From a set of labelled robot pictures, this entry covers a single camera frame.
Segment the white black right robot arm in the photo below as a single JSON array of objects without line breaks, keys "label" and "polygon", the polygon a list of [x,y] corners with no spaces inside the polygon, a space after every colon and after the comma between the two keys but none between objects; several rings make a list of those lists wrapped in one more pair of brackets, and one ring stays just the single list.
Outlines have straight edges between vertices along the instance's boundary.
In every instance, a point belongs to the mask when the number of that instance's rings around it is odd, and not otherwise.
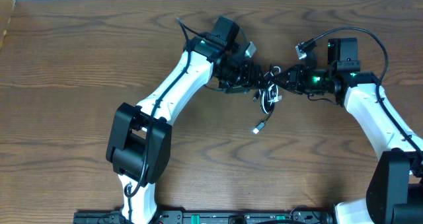
[{"label": "white black right robot arm", "polygon": [[365,197],[334,207],[335,223],[421,223],[422,138],[404,122],[387,99],[380,80],[362,72],[355,38],[328,40],[328,69],[316,69],[311,57],[315,43],[296,47],[304,64],[294,65],[271,81],[296,94],[335,96],[369,139],[378,164]]}]

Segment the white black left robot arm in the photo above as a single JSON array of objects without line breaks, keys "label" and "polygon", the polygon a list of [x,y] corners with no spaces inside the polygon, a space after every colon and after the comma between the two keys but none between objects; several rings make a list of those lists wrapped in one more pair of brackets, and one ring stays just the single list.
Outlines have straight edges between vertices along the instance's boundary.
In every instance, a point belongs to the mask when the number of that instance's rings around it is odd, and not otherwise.
[{"label": "white black left robot arm", "polygon": [[247,93],[260,81],[252,64],[255,46],[236,41],[240,26],[219,17],[212,31],[186,37],[179,62],[147,98],[115,112],[106,160],[124,194],[121,223],[150,223],[156,212],[155,184],[171,154],[173,124],[194,94],[212,77],[219,92]]}]

